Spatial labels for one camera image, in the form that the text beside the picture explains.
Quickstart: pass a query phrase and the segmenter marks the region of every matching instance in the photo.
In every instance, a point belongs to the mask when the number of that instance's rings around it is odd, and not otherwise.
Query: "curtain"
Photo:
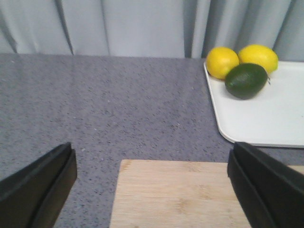
[[[0,53],[205,57],[258,43],[304,61],[303,0],[0,0]]]

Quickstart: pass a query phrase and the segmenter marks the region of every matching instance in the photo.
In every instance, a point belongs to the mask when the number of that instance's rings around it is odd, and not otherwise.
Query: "wooden cutting board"
[[[122,160],[110,228],[249,227],[227,163]]]

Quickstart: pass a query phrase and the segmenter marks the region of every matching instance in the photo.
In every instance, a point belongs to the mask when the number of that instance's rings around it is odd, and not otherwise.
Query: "gray curtain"
[[[304,61],[304,0],[0,0],[0,53],[205,57],[258,43]]]

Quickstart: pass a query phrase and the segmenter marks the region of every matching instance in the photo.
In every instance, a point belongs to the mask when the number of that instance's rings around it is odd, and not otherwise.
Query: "white plastic tray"
[[[231,142],[304,148],[304,62],[279,61],[255,97],[240,100],[204,69],[219,132]]]

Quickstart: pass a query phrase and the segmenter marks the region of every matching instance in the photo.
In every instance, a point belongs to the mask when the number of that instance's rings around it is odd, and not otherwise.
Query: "gray speckled countertop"
[[[227,162],[202,59],[0,55],[0,179],[72,142],[56,228],[109,226],[122,159]],[[304,151],[262,148],[286,164]]]

